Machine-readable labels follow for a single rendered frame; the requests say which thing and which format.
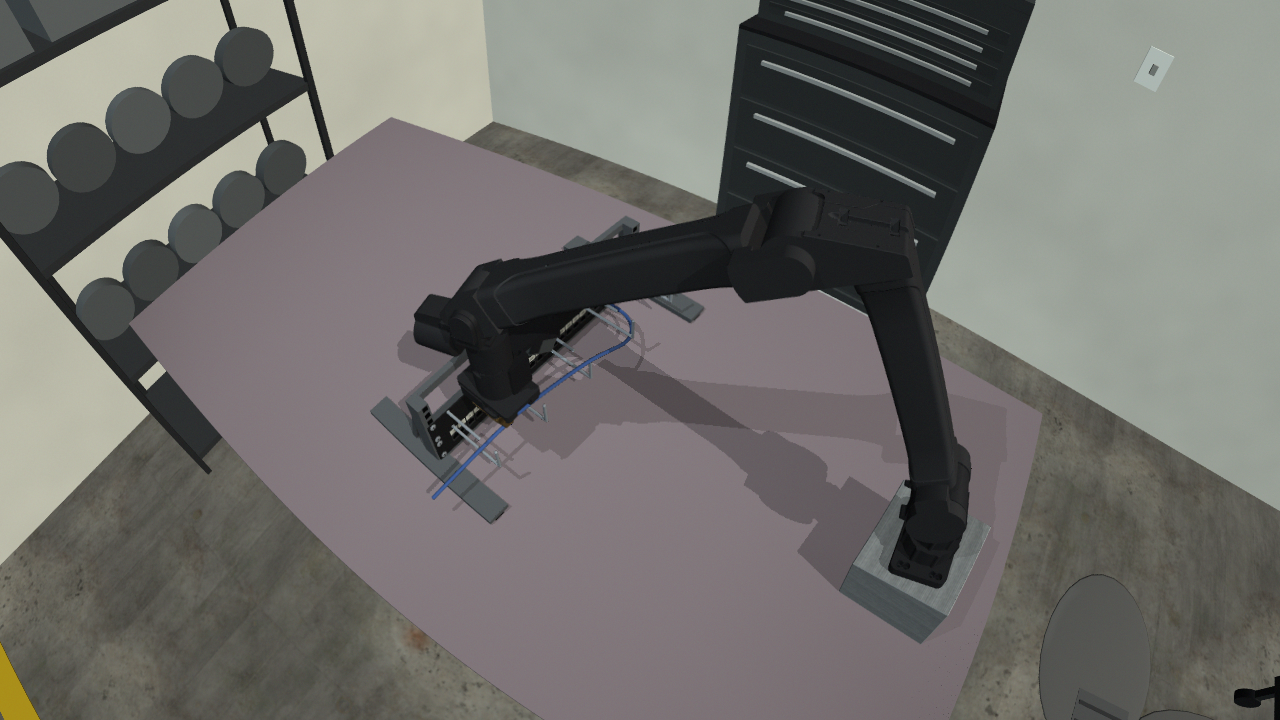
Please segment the dark grey metal rack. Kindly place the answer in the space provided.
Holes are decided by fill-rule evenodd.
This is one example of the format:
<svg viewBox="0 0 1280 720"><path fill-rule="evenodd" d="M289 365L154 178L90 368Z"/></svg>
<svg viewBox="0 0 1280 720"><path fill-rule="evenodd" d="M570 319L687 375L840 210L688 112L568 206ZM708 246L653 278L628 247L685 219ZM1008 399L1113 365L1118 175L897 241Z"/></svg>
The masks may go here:
<svg viewBox="0 0 1280 720"><path fill-rule="evenodd" d="M634 234L639 231L639 222L630 217L623 217L620 222L614 223L614 225L611 225L609 229L598 236L596 240L593 240L593 242L589 242L577 234L573 240L564 245L564 250L604 240L612 240L614 234L618 234L618 237ZM701 304L695 302L684 293L666 296L653 297L650 300L684 318L684 320L689 323L695 320L704 310ZM570 341L573 340L593 320L595 320L596 316L634 340L635 320L632 320L630 334L627 331L620 328L620 325L614 325L614 323L600 315L607 307L618 313L614 304L611 304L575 310L573 313L556 314L556 316L559 316L561 337L556 340L556 345L550 352L529 356L532 375L554 356L561 357L564 363L576 368L577 365L558 352L564 347L573 352L575 348L568 345ZM472 434L476 439L481 439L481 437L474 430L476 430L488 416L462 393L462 389L457 391L434 414L424 398L428 397L433 389L440 386L442 382L445 380L445 378L449 377L466 360L468 360L468 356L465 348L460 356L452 357L451 361L445 363L442 369L439 369L431 378L419 387L413 395L404 400L407 407L410 409L412 420L388 397L383 398L371 410L372 416L375 416L378 421L380 421L381 425L401 442L401 445L408 448L410 452L413 454L413 456L417 457L419 461L433 471L433 474L443 483L445 483L445 480L448 480L454 471L462 466L457 460L454 460L454 457L451 456L454 448L457 448L465 439L474 445L475 448L480 448L472 439L468 438L468 436ZM474 477L474 474L466 468L447 487L490 524L500 518L506 509L509 507L504 500L484 486L483 482Z"/></svg>

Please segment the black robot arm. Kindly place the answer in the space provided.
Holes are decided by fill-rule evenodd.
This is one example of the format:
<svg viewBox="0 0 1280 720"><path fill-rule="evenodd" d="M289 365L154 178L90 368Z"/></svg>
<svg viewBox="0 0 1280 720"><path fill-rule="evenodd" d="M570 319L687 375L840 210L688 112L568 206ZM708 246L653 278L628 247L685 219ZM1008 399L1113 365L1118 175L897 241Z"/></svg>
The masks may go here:
<svg viewBox="0 0 1280 720"><path fill-rule="evenodd" d="M561 337L553 314L732 284L745 304L854 284L908 451L911 495L888 570L938 589L966 530L972 462L954 436L914 231L899 202L810 187L760 193L716 217L477 265L452 299L428 295L413 340L453 357L466 348L485 375L513 354L517 395L532 380L529 356Z"/></svg>

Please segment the thin dark blue cable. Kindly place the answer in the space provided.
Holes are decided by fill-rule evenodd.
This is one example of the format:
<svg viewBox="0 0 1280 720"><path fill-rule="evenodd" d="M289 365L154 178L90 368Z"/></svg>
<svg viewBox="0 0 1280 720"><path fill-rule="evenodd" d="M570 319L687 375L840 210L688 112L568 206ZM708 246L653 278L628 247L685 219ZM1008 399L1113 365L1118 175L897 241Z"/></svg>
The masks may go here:
<svg viewBox="0 0 1280 720"><path fill-rule="evenodd" d="M631 324L632 324L632 322L631 322L630 316L628 316L628 315L627 315L627 314L626 314L626 313L625 313L623 310L621 310L621 307L618 307L618 306L614 306L614 307L616 307L616 309L618 310L618 313L621 313L621 314L622 314L622 315L623 315L623 316L625 316L625 318L627 319L627 322L628 322L628 327L630 327L630 332L628 332L628 333L631 334ZM581 365L576 366L576 368L575 368L575 369L573 369L572 372L567 373L567 374L566 374L566 375L563 375L563 377L562 377L562 378L561 378L559 380L556 380L556 383L553 383L553 384L552 384L552 386L549 386L549 387L548 387L547 389L544 389L544 391L543 391L543 392L541 392L541 393L539 395L539 398L541 398L541 397L543 397L544 395L547 395L547 393L548 393L548 392L549 392L550 389L556 388L556 386L559 386L559 384L561 384L561 383L562 383L563 380L566 380L567 378L570 378L570 375L573 375L573 373L576 373L576 372L579 372L580 369L582 369L582 366L586 366L588 364L590 364L590 363L595 361L595 360L596 360L598 357L602 357L602 356L604 356L605 354L611 354L611 352L613 352L614 350L617 350L617 348L621 348L621 347L623 347L625 345L627 345L627 343L628 343L628 341L630 341L630 340L631 340L631 338L630 338L630 337L627 337L627 340L625 340L625 341L623 341L622 343L620 343L620 345L616 345L614 347L612 347L612 348L608 348L608 350L603 351L602 354L596 354L596 355L595 355L594 357L590 357L590 359L588 359L588 361L585 361L585 363L582 363ZM538 398L538 400L539 400L539 398ZM536 401L538 401L538 400L536 400ZM535 401L535 402L536 402L536 401ZM534 404L535 404L535 402L534 402ZM531 405L529 405L529 404L527 404L527 405L525 405L525 406L524 406L524 407L522 407L522 409L521 409L521 410L518 411L518 415L520 415L521 413L524 413L524 411L525 411L525 410L526 410L527 407L530 407L530 406L531 406ZM440 489L438 489L438 491L436 491L436 493L435 493L435 495L433 495L433 500L434 500L434 498L436 498L436 497L438 497L438 495L440 495L440 493L442 493L442 491L443 491L443 489L445 489L445 487L447 487L447 486L449 486L449 484L451 484L451 482L452 482L452 480L454 480L454 478L456 478L456 477L458 477L458 475L460 475L460 473L461 473L461 471L463 471L463 470L465 470L465 468L467 468L467 466L468 466L468 464L470 464L470 462L472 462L475 457L477 457L477 454L480 454L480 452L483 451L483 448L485 448L485 447L486 447L486 445L489 445L489 443L492 442L492 439L494 439L494 438L495 438L497 436L499 436L499 434L500 434L500 432L502 432L502 430L504 430L504 429L506 429L506 427L500 427L500 428L499 428L499 429L498 429L498 430L497 430L497 432L495 432L495 433L494 433L494 434L493 434L493 436L492 436L492 437L490 437L489 439L486 439L486 442L485 442L485 443L484 443L484 445L483 445L483 446L481 446L480 448L477 448L477 451L476 451L476 452L475 452L475 454L474 454L474 455L472 455L471 457L468 457L468 460L467 460L467 461L466 461L466 462L465 462L465 464L463 464L463 465L462 465L462 466L461 466L461 468L460 468L460 469L458 469L457 471L454 471L454 474L453 474L453 475L452 475L452 477L451 477L451 478L449 478L448 480L445 480L445 483L444 483L444 484L443 484L443 486L440 487Z"/></svg>

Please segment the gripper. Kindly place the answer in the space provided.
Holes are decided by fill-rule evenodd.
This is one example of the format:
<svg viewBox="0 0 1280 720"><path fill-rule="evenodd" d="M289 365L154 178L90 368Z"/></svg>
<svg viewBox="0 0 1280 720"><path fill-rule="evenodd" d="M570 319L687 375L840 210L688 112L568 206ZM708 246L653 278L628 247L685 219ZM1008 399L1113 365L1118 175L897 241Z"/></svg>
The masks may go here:
<svg viewBox="0 0 1280 720"><path fill-rule="evenodd" d="M520 389L517 395L513 395L508 374L513 360L512 354L509 365L506 366L504 370L498 372L497 375L485 375L474 372L471 365L457 375L462 393L468 397L475 406L484 410L494 421L506 428L515 421L515 418L518 416L518 411L526 404L532 405L540 395L539 386L532 380L530 380L524 389ZM472 368L472 372L470 366Z"/></svg>

